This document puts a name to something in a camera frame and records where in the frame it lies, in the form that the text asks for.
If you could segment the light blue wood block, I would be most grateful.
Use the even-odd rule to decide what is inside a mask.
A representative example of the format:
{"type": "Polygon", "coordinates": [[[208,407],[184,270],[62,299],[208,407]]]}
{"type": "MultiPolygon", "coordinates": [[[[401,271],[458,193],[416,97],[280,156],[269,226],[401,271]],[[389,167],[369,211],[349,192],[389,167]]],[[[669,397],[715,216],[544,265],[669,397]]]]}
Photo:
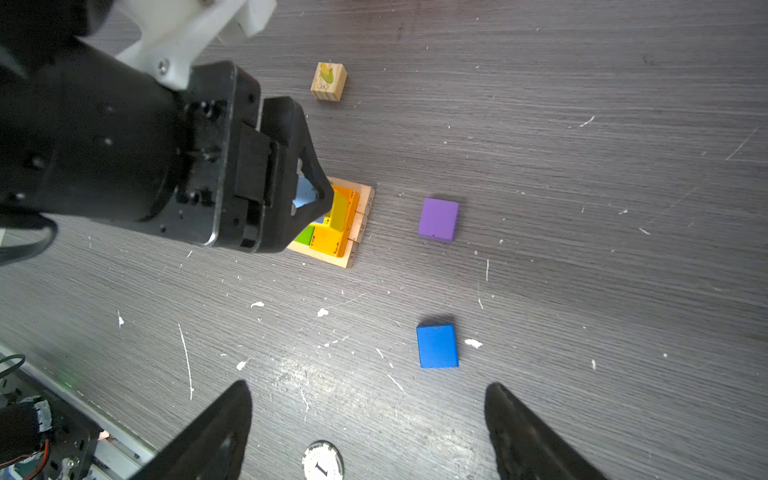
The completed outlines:
{"type": "Polygon", "coordinates": [[[303,175],[297,177],[296,195],[293,200],[293,206],[299,209],[307,204],[311,204],[318,199],[318,192],[311,181],[303,175]]]}

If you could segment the small natural wood cube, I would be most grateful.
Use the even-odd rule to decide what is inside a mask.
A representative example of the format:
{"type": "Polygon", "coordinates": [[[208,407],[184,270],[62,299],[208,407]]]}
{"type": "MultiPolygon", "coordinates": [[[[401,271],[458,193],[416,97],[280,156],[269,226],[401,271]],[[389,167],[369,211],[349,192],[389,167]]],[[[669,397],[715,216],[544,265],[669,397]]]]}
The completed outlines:
{"type": "Polygon", "coordinates": [[[319,62],[310,91],[318,100],[340,102],[347,77],[343,64],[319,62]]]}

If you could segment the natural wood rectangular block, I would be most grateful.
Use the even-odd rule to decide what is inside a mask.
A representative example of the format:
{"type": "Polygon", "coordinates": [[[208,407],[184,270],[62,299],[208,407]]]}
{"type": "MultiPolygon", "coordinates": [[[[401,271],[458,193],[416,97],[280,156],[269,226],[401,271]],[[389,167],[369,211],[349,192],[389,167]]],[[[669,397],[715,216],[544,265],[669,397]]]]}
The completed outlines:
{"type": "Polygon", "coordinates": [[[372,186],[343,180],[336,177],[330,177],[329,181],[333,186],[339,186],[356,191],[359,196],[356,211],[363,214],[364,216],[368,216],[370,214],[370,210],[372,208],[373,200],[375,197],[375,190],[372,186]]]}

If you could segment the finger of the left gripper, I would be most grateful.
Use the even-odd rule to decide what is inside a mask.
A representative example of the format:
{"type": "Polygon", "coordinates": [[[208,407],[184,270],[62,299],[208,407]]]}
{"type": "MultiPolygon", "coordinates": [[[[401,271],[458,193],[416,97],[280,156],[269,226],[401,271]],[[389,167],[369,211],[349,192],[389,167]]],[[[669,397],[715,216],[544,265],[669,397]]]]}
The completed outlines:
{"type": "Polygon", "coordinates": [[[287,96],[265,99],[260,132],[270,138],[272,153],[257,250],[280,252],[310,223],[329,212],[334,191],[319,163],[298,102],[287,96]],[[293,200],[299,175],[311,181],[318,199],[296,209],[293,200]]]}

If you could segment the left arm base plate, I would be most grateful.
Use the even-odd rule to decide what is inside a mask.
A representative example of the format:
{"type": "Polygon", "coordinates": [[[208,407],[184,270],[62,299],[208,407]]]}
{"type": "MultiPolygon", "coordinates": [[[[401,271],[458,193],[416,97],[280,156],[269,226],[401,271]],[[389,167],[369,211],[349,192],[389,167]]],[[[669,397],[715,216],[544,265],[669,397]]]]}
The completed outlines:
{"type": "Polygon", "coordinates": [[[102,428],[27,373],[1,379],[1,477],[84,479],[102,428]]]}

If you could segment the blue wood cube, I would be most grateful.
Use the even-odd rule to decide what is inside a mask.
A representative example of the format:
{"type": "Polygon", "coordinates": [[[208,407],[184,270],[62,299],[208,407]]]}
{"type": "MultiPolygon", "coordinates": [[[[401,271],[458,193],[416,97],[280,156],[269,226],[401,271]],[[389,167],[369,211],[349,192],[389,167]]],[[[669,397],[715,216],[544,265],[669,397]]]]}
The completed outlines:
{"type": "Polygon", "coordinates": [[[420,366],[423,369],[459,367],[455,327],[450,324],[421,325],[416,329],[420,366]]]}

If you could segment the yellow wood arch block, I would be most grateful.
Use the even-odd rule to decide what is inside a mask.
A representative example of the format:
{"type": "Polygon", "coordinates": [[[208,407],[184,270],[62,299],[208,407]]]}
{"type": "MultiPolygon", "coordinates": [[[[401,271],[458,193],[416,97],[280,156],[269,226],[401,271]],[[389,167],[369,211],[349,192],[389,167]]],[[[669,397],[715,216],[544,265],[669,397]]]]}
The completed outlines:
{"type": "Polygon", "coordinates": [[[347,242],[348,228],[343,233],[334,231],[330,227],[330,211],[321,223],[315,224],[314,236],[310,247],[312,250],[335,257],[342,257],[347,242]]]}

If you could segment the green wood block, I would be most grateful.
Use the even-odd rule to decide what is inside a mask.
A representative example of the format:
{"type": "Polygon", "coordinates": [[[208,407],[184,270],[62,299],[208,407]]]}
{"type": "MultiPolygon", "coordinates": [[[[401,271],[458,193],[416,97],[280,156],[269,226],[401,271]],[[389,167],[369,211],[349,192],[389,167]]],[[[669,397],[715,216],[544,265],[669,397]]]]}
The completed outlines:
{"type": "Polygon", "coordinates": [[[295,242],[302,245],[309,246],[313,240],[315,231],[314,225],[307,226],[296,238],[295,242]]]}

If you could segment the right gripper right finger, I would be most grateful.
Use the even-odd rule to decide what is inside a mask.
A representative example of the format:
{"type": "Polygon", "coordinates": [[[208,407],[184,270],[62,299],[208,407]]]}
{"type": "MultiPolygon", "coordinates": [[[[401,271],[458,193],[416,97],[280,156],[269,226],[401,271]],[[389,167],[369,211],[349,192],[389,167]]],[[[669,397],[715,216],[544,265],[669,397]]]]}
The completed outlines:
{"type": "Polygon", "coordinates": [[[504,385],[487,387],[484,414],[501,479],[607,479],[504,385]]]}

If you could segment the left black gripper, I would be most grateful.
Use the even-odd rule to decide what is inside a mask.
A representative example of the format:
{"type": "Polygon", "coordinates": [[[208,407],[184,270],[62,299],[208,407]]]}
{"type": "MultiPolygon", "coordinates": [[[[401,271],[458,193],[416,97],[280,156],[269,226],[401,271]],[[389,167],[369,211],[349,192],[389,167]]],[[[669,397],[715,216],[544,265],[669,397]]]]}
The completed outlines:
{"type": "Polygon", "coordinates": [[[245,252],[279,248],[279,104],[215,39],[264,29],[272,1],[5,1],[1,225],[59,215],[245,252]]]}

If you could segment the purple wood block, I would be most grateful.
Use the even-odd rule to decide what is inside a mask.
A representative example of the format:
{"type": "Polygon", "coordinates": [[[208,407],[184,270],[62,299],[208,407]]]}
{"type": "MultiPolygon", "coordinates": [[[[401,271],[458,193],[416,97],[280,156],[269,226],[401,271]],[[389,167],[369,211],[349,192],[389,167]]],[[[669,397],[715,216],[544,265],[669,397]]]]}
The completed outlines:
{"type": "Polygon", "coordinates": [[[459,204],[454,201],[425,198],[422,205],[418,234],[442,242],[454,240],[459,204]]]}

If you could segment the orange wood block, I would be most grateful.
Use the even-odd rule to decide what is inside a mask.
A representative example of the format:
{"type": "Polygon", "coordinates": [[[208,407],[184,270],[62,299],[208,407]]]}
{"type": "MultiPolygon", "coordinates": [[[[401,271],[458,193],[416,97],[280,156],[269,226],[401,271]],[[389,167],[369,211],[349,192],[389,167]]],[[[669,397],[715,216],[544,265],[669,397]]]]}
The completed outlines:
{"type": "Polygon", "coordinates": [[[345,232],[357,211],[359,193],[355,189],[333,186],[334,199],[330,211],[330,227],[337,232],[345,232]]]}

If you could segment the natural wood plank block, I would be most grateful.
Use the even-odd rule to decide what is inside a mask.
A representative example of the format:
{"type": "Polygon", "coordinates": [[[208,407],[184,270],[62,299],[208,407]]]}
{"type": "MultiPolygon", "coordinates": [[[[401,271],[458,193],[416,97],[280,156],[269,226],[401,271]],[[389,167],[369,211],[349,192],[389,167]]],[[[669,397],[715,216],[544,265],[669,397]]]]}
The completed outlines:
{"type": "Polygon", "coordinates": [[[347,269],[351,268],[354,263],[355,255],[358,249],[358,243],[353,240],[348,240],[345,253],[342,257],[335,257],[333,255],[328,255],[316,250],[312,250],[309,245],[304,245],[298,242],[291,242],[287,249],[320,260],[322,262],[347,269]]]}

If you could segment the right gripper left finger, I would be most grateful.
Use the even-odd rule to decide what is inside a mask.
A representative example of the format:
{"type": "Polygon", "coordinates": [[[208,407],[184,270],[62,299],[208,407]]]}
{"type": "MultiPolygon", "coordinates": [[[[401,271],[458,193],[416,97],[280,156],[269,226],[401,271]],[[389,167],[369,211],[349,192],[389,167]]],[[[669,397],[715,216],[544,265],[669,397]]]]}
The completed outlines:
{"type": "Polygon", "coordinates": [[[251,393],[238,380],[132,479],[237,480],[251,423],[251,393]]]}

